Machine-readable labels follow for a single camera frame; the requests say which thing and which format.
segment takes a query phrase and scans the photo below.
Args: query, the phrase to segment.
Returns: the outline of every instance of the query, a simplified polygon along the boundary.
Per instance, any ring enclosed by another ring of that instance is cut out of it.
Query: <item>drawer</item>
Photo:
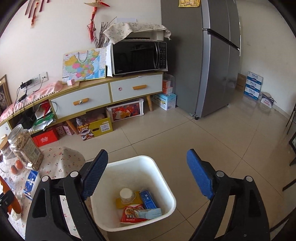
[[[11,132],[11,129],[8,125],[8,122],[6,122],[2,126],[0,126],[0,138],[5,135],[8,136],[10,132]]]
[[[74,102],[87,99],[87,102],[74,105]],[[111,103],[108,84],[101,84],[75,91],[52,100],[57,104],[58,119],[85,111],[100,105]]]
[[[145,75],[111,82],[114,102],[162,91],[162,74]]]

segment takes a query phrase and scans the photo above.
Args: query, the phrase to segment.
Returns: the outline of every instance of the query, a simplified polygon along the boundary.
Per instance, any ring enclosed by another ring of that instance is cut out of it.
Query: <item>gray refrigerator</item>
[[[240,26],[235,0],[201,0],[200,7],[178,7],[161,0],[168,73],[175,76],[177,106],[196,119],[232,100],[240,58]]]

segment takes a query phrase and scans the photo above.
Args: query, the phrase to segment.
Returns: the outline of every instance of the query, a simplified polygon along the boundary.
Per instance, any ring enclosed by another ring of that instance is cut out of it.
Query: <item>microwave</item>
[[[150,39],[129,39],[112,44],[112,73],[117,75],[148,70],[167,71],[166,50],[166,42]]]

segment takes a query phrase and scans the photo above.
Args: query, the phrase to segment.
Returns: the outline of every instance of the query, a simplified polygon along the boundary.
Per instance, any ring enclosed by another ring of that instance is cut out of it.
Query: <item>wooden cabinet leg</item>
[[[153,111],[153,108],[152,108],[152,102],[151,102],[151,97],[150,97],[150,95],[147,95],[146,98],[147,98],[147,101],[148,101],[149,110],[150,110],[150,111]]]
[[[76,135],[79,135],[79,131],[78,131],[77,128],[73,125],[73,123],[72,123],[70,120],[67,120],[66,122],[67,122],[68,126],[74,131],[74,133],[75,133]]]

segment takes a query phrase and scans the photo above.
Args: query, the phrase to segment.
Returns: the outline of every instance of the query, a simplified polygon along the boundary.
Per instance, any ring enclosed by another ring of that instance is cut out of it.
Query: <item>plastic jar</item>
[[[8,135],[8,142],[13,153],[27,163],[26,168],[38,171],[44,155],[33,142],[27,129],[21,124],[17,125]]]
[[[4,140],[0,144],[0,152],[3,156],[3,162],[6,165],[7,170],[14,175],[19,175],[24,169],[24,165],[9,148],[7,137],[4,138]]]

